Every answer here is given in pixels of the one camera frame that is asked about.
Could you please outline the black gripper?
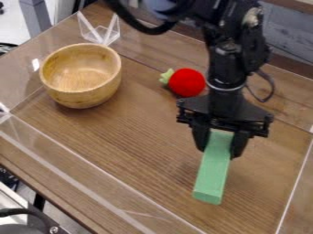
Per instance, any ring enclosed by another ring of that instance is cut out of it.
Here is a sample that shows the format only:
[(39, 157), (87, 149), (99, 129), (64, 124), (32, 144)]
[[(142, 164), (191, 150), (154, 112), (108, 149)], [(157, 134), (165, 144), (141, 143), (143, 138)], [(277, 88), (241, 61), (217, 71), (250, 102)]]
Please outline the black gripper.
[(245, 151), (250, 136), (266, 137), (274, 116), (265, 109), (250, 103), (242, 93), (209, 93), (203, 96), (181, 98), (177, 101), (178, 122), (193, 129), (197, 149), (206, 150), (210, 130), (233, 132), (232, 158)]

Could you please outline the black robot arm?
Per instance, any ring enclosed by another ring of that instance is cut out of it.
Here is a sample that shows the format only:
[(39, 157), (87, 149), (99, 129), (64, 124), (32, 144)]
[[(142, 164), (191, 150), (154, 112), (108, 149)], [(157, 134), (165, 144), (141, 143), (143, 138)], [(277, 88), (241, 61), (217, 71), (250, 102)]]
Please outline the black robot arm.
[(269, 134), (273, 114), (245, 98), (248, 77), (261, 72), (270, 49), (264, 37), (258, 0), (143, 0), (163, 20), (163, 33), (189, 18), (202, 28), (209, 52), (209, 94), (178, 100), (178, 122), (193, 128), (197, 148), (206, 148), (213, 129), (234, 134), (233, 158), (242, 155), (249, 139)]

